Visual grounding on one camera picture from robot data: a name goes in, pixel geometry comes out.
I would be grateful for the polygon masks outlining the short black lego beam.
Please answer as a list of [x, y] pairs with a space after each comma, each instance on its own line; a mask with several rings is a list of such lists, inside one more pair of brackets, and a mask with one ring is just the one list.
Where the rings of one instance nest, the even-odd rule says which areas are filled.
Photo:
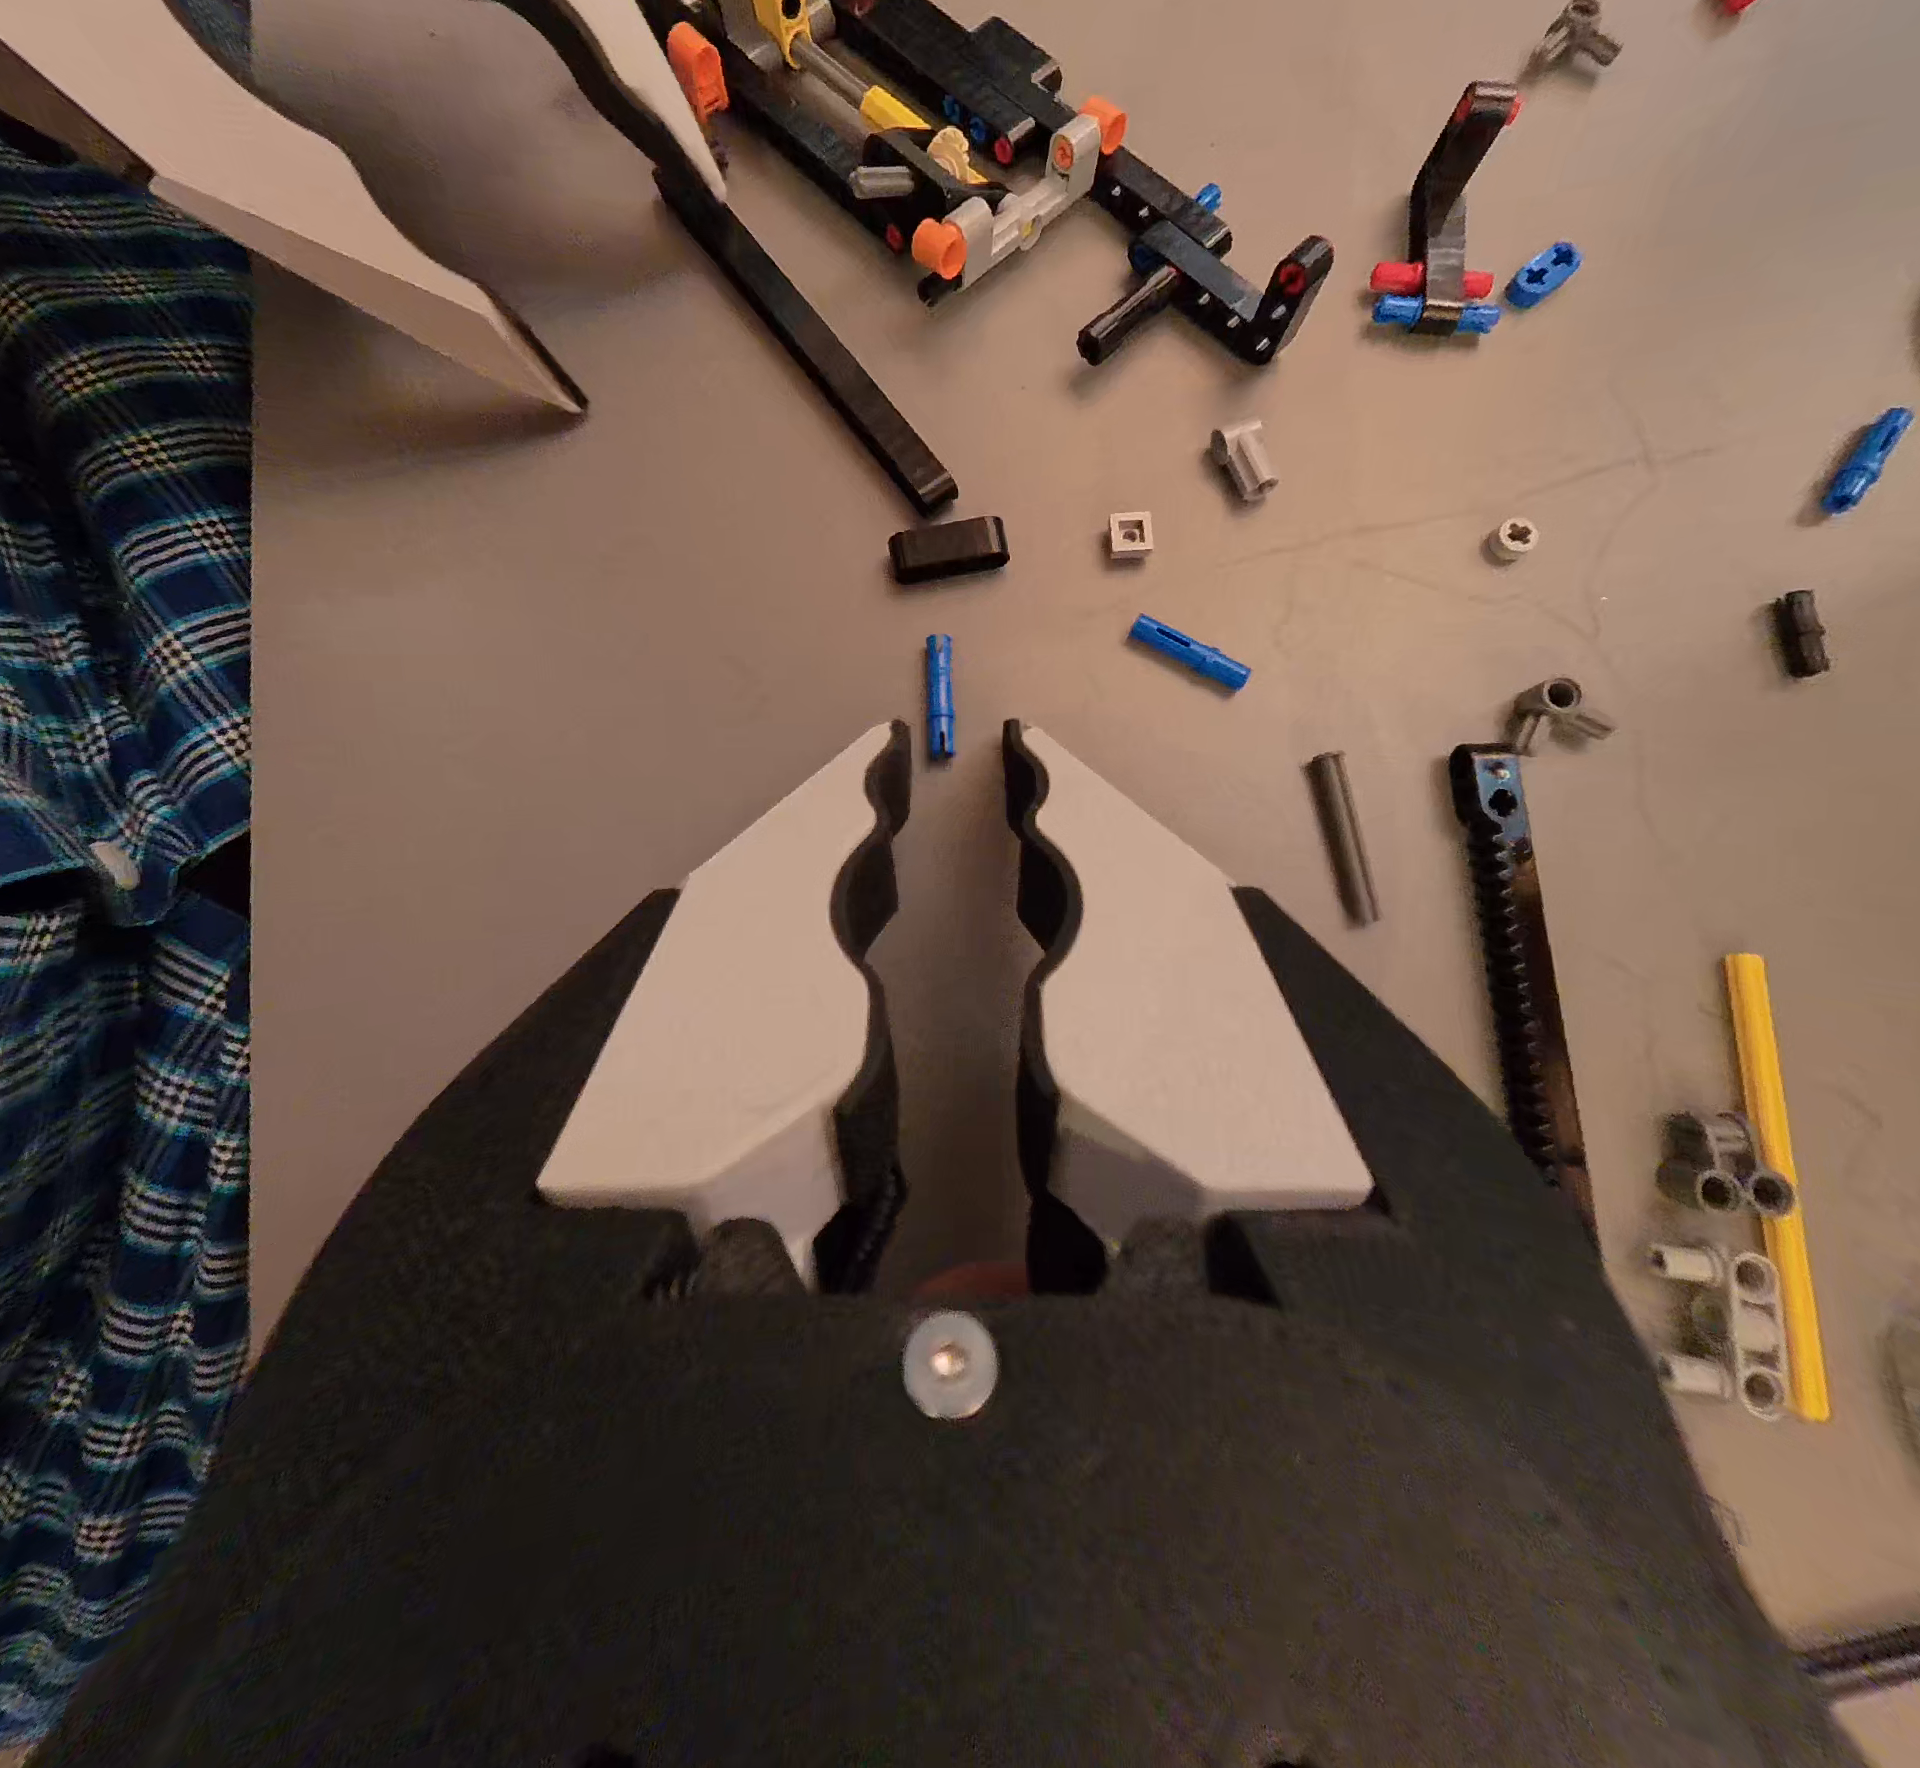
[[889, 538], [889, 557], [894, 582], [912, 586], [994, 575], [1013, 547], [998, 515], [973, 515], [901, 530]]

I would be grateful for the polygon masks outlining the dark grey lego axle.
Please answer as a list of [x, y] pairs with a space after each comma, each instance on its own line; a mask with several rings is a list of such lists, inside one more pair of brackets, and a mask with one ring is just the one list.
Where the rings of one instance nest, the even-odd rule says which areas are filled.
[[1381, 903], [1357, 817], [1357, 798], [1345, 751], [1326, 750], [1315, 753], [1308, 762], [1305, 773], [1343, 911], [1357, 927], [1374, 925], [1381, 919]]

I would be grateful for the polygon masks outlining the black angled lego subassembly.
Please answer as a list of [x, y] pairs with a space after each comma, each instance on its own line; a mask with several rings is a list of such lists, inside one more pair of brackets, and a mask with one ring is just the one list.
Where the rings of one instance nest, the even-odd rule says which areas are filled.
[[1508, 79], [1476, 79], [1454, 104], [1407, 195], [1407, 256], [1377, 263], [1370, 317], [1412, 337], [1486, 337], [1500, 324], [1493, 276], [1469, 266], [1469, 184], [1522, 107]]

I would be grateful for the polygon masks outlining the long black lego beam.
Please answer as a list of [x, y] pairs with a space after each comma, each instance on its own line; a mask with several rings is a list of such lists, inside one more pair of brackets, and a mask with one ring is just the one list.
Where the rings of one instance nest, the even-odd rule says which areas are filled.
[[953, 473], [734, 209], [681, 171], [658, 169], [656, 188], [906, 506], [918, 518], [953, 506], [960, 494]]

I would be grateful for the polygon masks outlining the black lego gear rack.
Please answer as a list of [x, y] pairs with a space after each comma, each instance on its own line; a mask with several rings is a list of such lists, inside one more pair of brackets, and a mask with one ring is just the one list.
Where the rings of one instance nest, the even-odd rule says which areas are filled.
[[1508, 1124], [1597, 1243], [1595, 1190], [1520, 753], [1508, 745], [1458, 745], [1447, 755], [1447, 782], [1466, 843]]

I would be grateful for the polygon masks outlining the yellow lego axle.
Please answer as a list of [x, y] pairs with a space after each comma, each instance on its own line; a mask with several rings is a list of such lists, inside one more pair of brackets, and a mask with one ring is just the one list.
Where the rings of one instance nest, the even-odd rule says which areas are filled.
[[1802, 1191], [1789, 1112], [1782, 1056], [1763, 958], [1738, 952], [1722, 958], [1729, 1014], [1742, 1073], [1742, 1101], [1762, 1168], [1791, 1185], [1784, 1215], [1765, 1223], [1765, 1255], [1780, 1280], [1789, 1406], [1794, 1418], [1832, 1420], [1827, 1346], [1809, 1249]]

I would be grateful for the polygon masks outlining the light grey lego pin beam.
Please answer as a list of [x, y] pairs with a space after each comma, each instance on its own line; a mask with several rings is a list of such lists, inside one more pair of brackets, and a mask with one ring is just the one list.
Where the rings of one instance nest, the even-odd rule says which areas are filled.
[[1713, 1245], [1651, 1245], [1644, 1261], [1679, 1294], [1679, 1343], [1653, 1357], [1664, 1392], [1738, 1401], [1756, 1420], [1785, 1418], [1791, 1349], [1772, 1261]]

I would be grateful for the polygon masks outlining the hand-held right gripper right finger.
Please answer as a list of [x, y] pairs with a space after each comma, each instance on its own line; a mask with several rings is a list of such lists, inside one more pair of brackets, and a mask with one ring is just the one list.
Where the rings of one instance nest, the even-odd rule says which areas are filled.
[[1140, 1225], [1348, 1212], [1374, 1177], [1236, 883], [1044, 729], [1002, 728], [1034, 1292], [1094, 1292]]

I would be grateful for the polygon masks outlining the dark grey double lego connector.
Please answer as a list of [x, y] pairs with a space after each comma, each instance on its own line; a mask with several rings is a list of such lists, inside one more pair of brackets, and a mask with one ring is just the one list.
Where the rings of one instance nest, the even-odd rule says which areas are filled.
[[1785, 1220], [1798, 1209], [1797, 1185], [1767, 1166], [1743, 1112], [1679, 1111], [1666, 1119], [1664, 1137], [1655, 1185], [1675, 1206], [1762, 1220]]

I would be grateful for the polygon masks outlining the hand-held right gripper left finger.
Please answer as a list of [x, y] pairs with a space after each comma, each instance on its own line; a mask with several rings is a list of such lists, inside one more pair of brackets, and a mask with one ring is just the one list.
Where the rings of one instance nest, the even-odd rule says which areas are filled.
[[800, 1280], [866, 1292], [906, 1202], [870, 955], [901, 909], [906, 723], [873, 725], [697, 867], [537, 1177], [561, 1207], [768, 1225]]

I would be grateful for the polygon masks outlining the person's plaid shirt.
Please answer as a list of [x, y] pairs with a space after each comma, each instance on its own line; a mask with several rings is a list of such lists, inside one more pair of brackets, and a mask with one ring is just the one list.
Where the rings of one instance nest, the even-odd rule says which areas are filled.
[[251, 1338], [252, 266], [2, 147], [2, 1727], [53, 1732]]

